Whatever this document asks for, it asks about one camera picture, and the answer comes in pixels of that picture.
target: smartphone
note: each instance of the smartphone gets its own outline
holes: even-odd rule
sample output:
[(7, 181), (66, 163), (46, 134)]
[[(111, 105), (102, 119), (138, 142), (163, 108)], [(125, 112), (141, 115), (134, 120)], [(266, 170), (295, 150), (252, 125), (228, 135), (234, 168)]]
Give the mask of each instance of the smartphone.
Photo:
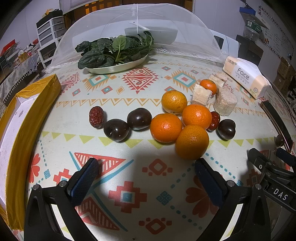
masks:
[(281, 117), (279, 116), (279, 114), (277, 113), (275, 108), (272, 106), (272, 104), (268, 100), (262, 101), (260, 106), (265, 111), (266, 115), (269, 117), (271, 122), (273, 123), (277, 132), (284, 137), (285, 148), (286, 148), (287, 152), (290, 153), (292, 151), (293, 140), (292, 140), (284, 122), (282, 121)]

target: cardboard box lined with yellow tape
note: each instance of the cardboard box lined with yellow tape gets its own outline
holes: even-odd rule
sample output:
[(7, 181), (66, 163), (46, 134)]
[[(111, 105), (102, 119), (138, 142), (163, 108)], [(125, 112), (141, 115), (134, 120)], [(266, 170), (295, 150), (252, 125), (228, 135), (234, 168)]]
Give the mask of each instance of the cardboard box lined with yellow tape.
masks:
[(0, 214), (11, 229), (24, 229), (25, 182), (32, 148), (60, 90), (56, 75), (41, 79), (17, 93), (0, 120)]
[(243, 86), (255, 99), (262, 97), (270, 85), (258, 67), (245, 59), (228, 56), (223, 70)]

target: tangerine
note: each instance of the tangerine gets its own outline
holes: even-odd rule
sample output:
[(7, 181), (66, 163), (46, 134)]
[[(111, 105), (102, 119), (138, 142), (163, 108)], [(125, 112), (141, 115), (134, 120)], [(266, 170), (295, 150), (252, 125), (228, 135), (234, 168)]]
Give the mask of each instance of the tangerine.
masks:
[(161, 105), (166, 112), (179, 115), (187, 106), (187, 99), (182, 92), (172, 90), (163, 94)]
[(185, 126), (198, 125), (208, 129), (212, 123), (212, 114), (209, 109), (200, 104), (187, 105), (182, 113), (182, 121)]
[(169, 143), (178, 138), (182, 130), (181, 120), (170, 113), (158, 114), (150, 124), (152, 137), (159, 142)]
[(176, 140), (176, 152), (184, 160), (197, 160), (207, 150), (209, 136), (197, 125), (185, 126)]
[(212, 96), (217, 93), (217, 85), (214, 81), (205, 79), (200, 82), (200, 86), (212, 92)]

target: mesh food cover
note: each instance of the mesh food cover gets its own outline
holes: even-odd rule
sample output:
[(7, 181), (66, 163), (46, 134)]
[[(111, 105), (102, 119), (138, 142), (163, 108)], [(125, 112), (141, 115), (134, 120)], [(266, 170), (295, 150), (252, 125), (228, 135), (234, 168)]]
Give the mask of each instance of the mesh food cover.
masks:
[(137, 35), (149, 29), (154, 51), (224, 63), (214, 36), (193, 13), (173, 4), (132, 4), (92, 12), (75, 22), (61, 39), (47, 72), (81, 58), (75, 47), (83, 41)]

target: spinach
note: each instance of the spinach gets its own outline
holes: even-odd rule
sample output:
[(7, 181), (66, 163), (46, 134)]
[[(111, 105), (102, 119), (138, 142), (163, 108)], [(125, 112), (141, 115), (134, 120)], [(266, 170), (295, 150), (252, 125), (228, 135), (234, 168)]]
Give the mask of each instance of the spinach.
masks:
[(143, 58), (151, 51), (154, 44), (151, 33), (144, 31), (144, 34), (145, 37), (119, 35), (112, 39), (83, 41), (75, 48), (77, 52), (82, 52), (78, 68), (103, 68)]

